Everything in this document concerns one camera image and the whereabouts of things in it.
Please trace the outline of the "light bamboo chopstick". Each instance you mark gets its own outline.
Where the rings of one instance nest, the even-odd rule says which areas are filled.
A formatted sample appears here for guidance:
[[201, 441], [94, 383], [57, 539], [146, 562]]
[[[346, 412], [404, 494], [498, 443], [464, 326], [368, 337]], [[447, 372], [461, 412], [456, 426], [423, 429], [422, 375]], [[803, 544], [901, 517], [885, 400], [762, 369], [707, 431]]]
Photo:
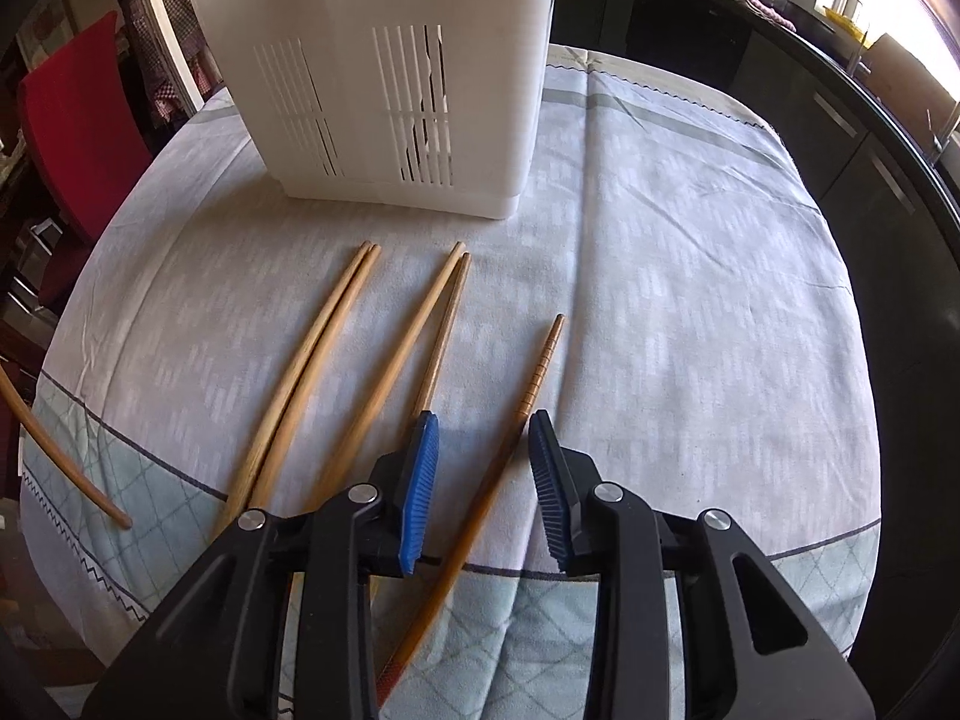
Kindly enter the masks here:
[[71, 460], [65, 450], [60, 449], [57, 442], [53, 440], [52, 436], [39, 422], [39, 419], [37, 419], [29, 409], [29, 406], [26, 405], [23, 397], [18, 394], [18, 390], [16, 390], [16, 387], [14, 387], [13, 382], [11, 382], [5, 371], [0, 371], [0, 394], [2, 394], [3, 401], [7, 404], [8, 408], [10, 408], [16, 421], [26, 429], [26, 433], [41, 447], [41, 450], [43, 450], [47, 458], [52, 461], [53, 465], [59, 468], [60, 473], [62, 473], [87, 500], [91, 500], [91, 502], [98, 507], [99, 511], [104, 512], [112, 522], [116, 523], [117, 527], [121, 527], [122, 530], [130, 530], [133, 525], [132, 518], [122, 511], [121, 507], [117, 507], [96, 484], [91, 483], [91, 481], [83, 475], [80, 466]]
[[439, 268], [438, 273], [434, 275], [430, 288], [421, 298], [415, 314], [407, 323], [404, 333], [400, 335], [397, 344], [394, 346], [394, 351], [387, 358], [386, 366], [382, 367], [381, 374], [376, 379], [366, 400], [361, 403], [359, 410], [353, 416], [347, 432], [343, 434], [342, 439], [335, 446], [331, 458], [325, 462], [324, 468], [320, 470], [319, 479], [314, 484], [308, 499], [308, 505], [306, 505], [308, 511], [319, 509], [329, 497], [342, 489], [356, 454], [361, 449], [361, 445], [363, 445], [364, 439], [370, 432], [373, 422], [376, 421], [377, 415], [381, 413], [382, 406], [389, 398], [400, 372], [404, 371], [405, 362], [409, 359], [416, 340], [420, 337], [421, 330], [427, 325], [427, 320], [430, 318], [434, 306], [438, 304], [439, 296], [443, 294], [455, 266], [465, 253], [466, 243], [457, 241], [452, 246], [451, 252]]
[[229, 523], [233, 522], [244, 511], [244, 504], [249, 499], [249, 494], [252, 493], [263, 459], [267, 455], [268, 447], [270, 447], [270, 442], [272, 442], [278, 426], [280, 426], [280, 419], [285, 413], [286, 406], [290, 403], [296, 384], [301, 379], [302, 372], [308, 366], [314, 348], [320, 342], [322, 333], [325, 332], [327, 323], [331, 321], [335, 308], [342, 301], [343, 294], [347, 291], [352, 279], [358, 273], [364, 257], [371, 252], [371, 249], [373, 249], [373, 244], [370, 241], [364, 241], [359, 246], [352, 260], [343, 268], [340, 277], [334, 284], [334, 288], [332, 288], [324, 304], [320, 306], [313, 323], [309, 325], [304, 337], [299, 342], [298, 348], [291, 356], [283, 376], [280, 377], [277, 387], [275, 387], [274, 394], [268, 400], [267, 408], [263, 411], [259, 426], [257, 426], [251, 442], [249, 442], [249, 447], [247, 447], [247, 452], [245, 452], [244, 458], [239, 464], [238, 471], [233, 476], [233, 481], [229, 486], [228, 499], [221, 509], [217, 525], [213, 527], [212, 538], [217, 538], [224, 528], [228, 527]]
[[270, 499], [272, 499], [274, 495], [275, 484], [277, 484], [281, 468], [283, 468], [283, 463], [285, 463], [285, 458], [288, 452], [290, 452], [293, 439], [298, 433], [304, 415], [306, 415], [309, 400], [319, 385], [320, 376], [322, 376], [322, 372], [324, 372], [327, 359], [331, 357], [332, 349], [334, 349], [338, 337], [340, 337], [340, 333], [342, 333], [343, 327], [345, 327], [345, 322], [350, 315], [350, 310], [353, 309], [353, 305], [355, 305], [361, 289], [366, 286], [366, 281], [370, 279], [371, 271], [373, 271], [373, 266], [376, 265], [379, 255], [381, 255], [381, 245], [373, 244], [373, 249], [364, 257], [363, 263], [359, 266], [358, 273], [356, 273], [347, 291], [343, 294], [342, 301], [340, 301], [335, 308], [331, 321], [327, 323], [327, 328], [325, 328], [325, 332], [322, 333], [320, 342], [316, 348], [314, 348], [308, 366], [306, 366], [306, 369], [302, 372], [301, 379], [299, 379], [299, 382], [296, 384], [293, 396], [290, 398], [290, 403], [286, 406], [285, 413], [283, 413], [280, 419], [280, 426], [278, 426], [277, 432], [272, 442], [270, 442], [267, 455], [263, 459], [262, 466], [260, 467], [259, 476], [257, 476], [257, 481], [254, 483], [252, 493], [249, 494], [249, 499], [247, 499], [247, 502], [244, 504], [244, 509], [247, 509], [247, 507], [260, 507], [261, 509], [265, 509], [265, 507], [270, 504]]

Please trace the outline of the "red checkered kitchen cloth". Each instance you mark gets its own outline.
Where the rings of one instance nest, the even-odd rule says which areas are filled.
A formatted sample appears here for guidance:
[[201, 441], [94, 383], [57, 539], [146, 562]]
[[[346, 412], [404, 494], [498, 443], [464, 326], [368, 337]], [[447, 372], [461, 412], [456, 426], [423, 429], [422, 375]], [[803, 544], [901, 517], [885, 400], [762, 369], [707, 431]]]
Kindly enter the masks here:
[[778, 13], [774, 8], [768, 7], [761, 0], [734, 0], [737, 4], [741, 4], [743, 8], [747, 8], [750, 13], [753, 13], [758, 18], [768, 21], [771, 25], [779, 26], [786, 31], [794, 32], [796, 31], [796, 25], [793, 21], [784, 18], [781, 13]]

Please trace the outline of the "chrome kitchen faucet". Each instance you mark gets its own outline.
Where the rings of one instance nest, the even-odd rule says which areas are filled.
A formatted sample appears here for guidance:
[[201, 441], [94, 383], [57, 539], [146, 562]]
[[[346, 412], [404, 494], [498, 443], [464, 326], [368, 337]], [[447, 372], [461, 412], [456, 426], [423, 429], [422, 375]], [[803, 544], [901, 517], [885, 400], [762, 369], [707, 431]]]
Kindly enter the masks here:
[[937, 129], [932, 128], [931, 111], [926, 110], [926, 119], [928, 119], [929, 136], [931, 137], [931, 148], [926, 151], [926, 163], [935, 166], [940, 160], [942, 153], [946, 151], [952, 133], [957, 128], [960, 121], [960, 103], [955, 103], [947, 114], [944, 123]]

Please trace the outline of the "patterned grey tablecloth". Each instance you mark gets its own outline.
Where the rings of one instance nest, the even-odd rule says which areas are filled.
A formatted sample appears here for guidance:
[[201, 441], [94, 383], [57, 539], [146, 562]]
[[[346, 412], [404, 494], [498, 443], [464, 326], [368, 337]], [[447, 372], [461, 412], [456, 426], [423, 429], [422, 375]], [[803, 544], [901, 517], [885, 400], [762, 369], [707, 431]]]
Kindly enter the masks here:
[[[212, 538], [268, 400], [364, 241], [381, 245], [270, 504]], [[397, 488], [449, 278], [342, 489], [320, 470], [457, 241], [472, 255], [430, 409], [412, 575]], [[527, 431], [384, 706], [566, 317], [535, 411], [578, 488], [551, 557]], [[231, 93], [140, 177], [39, 374], [29, 557], [104, 674], [89, 718], [867, 718], [848, 663], [877, 564], [880, 452], [853, 285], [775, 129], [700, 83], [548, 54], [529, 182], [503, 221], [291, 199]]]

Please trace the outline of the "white plastic utensil holder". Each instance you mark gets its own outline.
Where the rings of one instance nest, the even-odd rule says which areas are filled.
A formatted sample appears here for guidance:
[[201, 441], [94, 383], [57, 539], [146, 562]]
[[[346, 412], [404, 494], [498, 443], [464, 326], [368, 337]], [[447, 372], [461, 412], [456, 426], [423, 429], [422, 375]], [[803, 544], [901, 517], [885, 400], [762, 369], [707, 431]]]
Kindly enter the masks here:
[[[194, 0], [268, 174], [295, 199], [504, 220], [524, 192], [553, 0]], [[443, 30], [451, 187], [420, 182], [409, 25]]]

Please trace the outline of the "red upholstered chair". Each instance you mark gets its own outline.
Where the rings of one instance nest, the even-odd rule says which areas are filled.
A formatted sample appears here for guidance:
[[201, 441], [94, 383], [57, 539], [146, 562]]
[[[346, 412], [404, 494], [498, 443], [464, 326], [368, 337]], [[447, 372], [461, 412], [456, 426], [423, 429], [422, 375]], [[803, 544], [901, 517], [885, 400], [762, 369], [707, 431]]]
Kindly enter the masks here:
[[29, 156], [76, 236], [93, 245], [151, 163], [117, 65], [116, 13], [31, 70], [16, 93]]

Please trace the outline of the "hanging checkered apron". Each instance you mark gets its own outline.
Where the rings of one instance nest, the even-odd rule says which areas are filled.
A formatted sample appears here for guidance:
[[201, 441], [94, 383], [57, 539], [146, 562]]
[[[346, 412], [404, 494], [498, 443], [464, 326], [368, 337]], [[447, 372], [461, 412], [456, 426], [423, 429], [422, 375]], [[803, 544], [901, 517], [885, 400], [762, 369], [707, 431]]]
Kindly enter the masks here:
[[117, 0], [156, 127], [189, 119], [223, 86], [192, 0]]

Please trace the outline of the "floral glass sliding door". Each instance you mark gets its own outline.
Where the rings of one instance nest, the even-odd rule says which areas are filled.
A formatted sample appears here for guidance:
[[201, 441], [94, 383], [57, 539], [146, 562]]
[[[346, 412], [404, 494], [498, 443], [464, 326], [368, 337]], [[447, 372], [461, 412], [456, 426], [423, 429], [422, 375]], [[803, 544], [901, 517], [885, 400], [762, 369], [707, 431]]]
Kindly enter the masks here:
[[194, 0], [139, 2], [146, 34], [172, 88], [172, 98], [190, 117], [223, 85], [223, 76], [195, 13]]

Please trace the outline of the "wooden cutting board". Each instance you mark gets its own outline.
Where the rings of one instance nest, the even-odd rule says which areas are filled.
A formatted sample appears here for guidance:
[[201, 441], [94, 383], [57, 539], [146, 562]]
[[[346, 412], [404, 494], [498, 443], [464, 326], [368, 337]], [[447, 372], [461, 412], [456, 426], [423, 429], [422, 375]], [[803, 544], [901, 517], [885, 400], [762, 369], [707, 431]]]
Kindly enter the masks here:
[[923, 62], [897, 43], [890, 34], [882, 34], [862, 55], [867, 68], [862, 83], [893, 114], [924, 151], [932, 148], [952, 120], [957, 101], [950, 96]]

